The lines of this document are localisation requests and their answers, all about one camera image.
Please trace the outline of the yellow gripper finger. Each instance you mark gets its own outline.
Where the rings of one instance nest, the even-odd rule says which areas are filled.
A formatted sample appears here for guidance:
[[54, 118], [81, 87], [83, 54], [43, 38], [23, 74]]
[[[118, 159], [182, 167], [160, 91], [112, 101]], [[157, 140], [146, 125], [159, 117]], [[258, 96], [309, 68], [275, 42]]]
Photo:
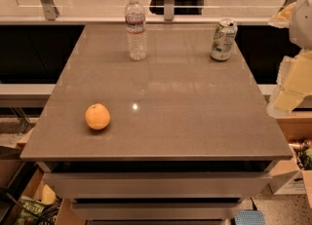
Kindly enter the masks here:
[[266, 108], [273, 118], [290, 114], [312, 93], [312, 51], [301, 50], [295, 57], [285, 56], [276, 83]]
[[275, 14], [268, 24], [277, 28], [288, 28], [293, 14], [295, 2], [285, 7], [282, 11]]

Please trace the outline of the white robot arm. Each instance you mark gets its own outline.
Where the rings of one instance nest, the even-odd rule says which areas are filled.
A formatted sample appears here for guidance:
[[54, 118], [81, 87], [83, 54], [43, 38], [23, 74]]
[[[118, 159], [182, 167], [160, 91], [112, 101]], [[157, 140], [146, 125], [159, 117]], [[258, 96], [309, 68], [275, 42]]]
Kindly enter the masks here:
[[290, 41], [300, 47], [295, 57], [283, 58], [269, 97], [267, 113], [278, 118], [290, 114], [312, 93], [312, 0], [297, 0], [274, 19], [288, 26]]

